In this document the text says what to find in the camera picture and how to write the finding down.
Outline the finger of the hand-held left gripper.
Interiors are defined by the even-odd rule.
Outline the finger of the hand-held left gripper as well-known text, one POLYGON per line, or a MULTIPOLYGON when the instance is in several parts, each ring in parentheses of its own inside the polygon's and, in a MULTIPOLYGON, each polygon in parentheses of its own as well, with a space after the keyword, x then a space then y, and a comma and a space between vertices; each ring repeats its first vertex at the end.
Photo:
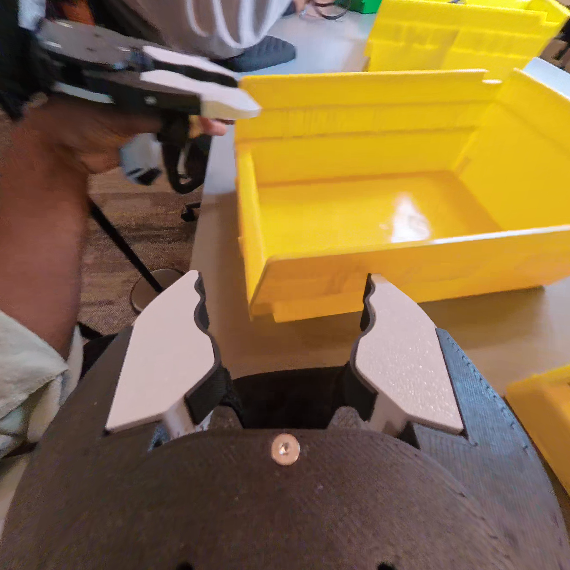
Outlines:
POLYGON ((174 89, 185 95, 195 95, 199 100, 199 111, 194 115, 217 120, 238 120, 257 117, 261 106, 238 87, 192 79, 181 74, 153 70, 143 72, 141 80, 162 88, 174 89))
POLYGON ((144 46, 144 54, 152 61, 154 69, 174 72, 194 80, 225 87, 239 86, 233 72, 206 58, 158 46, 144 46))

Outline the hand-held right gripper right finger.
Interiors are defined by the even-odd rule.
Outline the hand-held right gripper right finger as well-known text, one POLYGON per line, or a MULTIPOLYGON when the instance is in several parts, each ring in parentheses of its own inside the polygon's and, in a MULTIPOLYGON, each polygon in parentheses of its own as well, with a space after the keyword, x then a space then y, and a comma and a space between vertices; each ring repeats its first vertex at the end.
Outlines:
POLYGON ((409 423, 460 435, 464 424, 431 318, 379 274, 368 275, 363 303, 348 405, 369 429, 394 437, 409 423))

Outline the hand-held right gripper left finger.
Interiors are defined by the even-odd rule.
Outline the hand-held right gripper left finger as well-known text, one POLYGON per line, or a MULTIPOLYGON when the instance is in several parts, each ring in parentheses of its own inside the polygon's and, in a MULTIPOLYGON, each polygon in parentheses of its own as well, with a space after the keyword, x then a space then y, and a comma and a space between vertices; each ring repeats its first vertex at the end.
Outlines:
POLYGON ((135 320, 105 430, 159 422, 172 439, 205 431, 229 382, 202 276, 191 270, 135 320))

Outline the yellow plastic bin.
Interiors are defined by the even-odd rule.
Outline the yellow plastic bin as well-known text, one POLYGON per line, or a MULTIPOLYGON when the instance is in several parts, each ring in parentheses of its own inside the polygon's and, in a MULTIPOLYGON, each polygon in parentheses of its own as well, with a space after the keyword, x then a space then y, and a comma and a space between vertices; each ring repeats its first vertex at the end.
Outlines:
POLYGON ((569 276, 569 96, 515 69, 247 76, 234 131, 251 317, 357 312, 569 276))
POLYGON ((364 48, 367 72, 523 69, 562 30, 558 1, 382 1, 364 48))
POLYGON ((506 399, 569 494, 569 364, 509 384, 506 399))

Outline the person's left hand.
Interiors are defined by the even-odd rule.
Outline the person's left hand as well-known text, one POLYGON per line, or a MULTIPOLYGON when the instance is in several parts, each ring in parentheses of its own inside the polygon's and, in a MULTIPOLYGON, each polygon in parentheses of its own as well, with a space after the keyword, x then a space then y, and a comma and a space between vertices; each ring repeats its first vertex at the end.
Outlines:
POLYGON ((30 108, 12 132, 12 162, 45 186, 84 186, 118 167, 119 150, 139 134, 158 134, 156 112, 137 115, 108 104, 52 97, 30 108))

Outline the round floor base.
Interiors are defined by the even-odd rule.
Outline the round floor base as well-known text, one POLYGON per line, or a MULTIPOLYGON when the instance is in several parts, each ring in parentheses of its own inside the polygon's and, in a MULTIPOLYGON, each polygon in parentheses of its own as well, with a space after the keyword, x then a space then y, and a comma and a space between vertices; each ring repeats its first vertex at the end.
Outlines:
MULTIPOLYGON (((151 275, 160 286, 161 291, 163 291, 178 281, 184 275, 184 272, 174 268, 160 268, 151 271, 151 275)), ((160 292, 153 289, 144 277, 140 277, 131 289, 130 302, 132 309, 139 314, 159 294, 160 292)))

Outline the black textured wrist rest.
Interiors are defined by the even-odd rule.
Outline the black textured wrist rest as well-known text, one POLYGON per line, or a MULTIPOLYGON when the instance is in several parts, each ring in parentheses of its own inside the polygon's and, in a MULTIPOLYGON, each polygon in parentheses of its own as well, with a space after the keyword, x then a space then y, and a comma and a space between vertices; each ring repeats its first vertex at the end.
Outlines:
POLYGON ((213 62, 232 72, 244 74, 275 67, 295 59, 296 48, 293 44, 268 35, 243 53, 227 59, 214 59, 213 62))

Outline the black tripod leg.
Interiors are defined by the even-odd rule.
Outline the black tripod leg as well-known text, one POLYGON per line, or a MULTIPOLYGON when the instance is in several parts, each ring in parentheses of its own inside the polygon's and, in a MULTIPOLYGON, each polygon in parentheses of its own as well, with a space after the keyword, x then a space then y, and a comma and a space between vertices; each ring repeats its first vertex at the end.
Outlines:
POLYGON ((131 266, 138 272, 143 281, 146 281, 146 283, 151 287, 151 289, 153 289, 154 292, 158 294, 161 293, 164 288, 160 285, 158 280, 153 276, 143 261, 139 259, 138 255, 134 252, 131 246, 129 246, 118 229, 111 223, 111 221, 91 198, 88 198, 88 204, 90 215, 96 224, 125 256, 127 261, 129 261, 131 266))

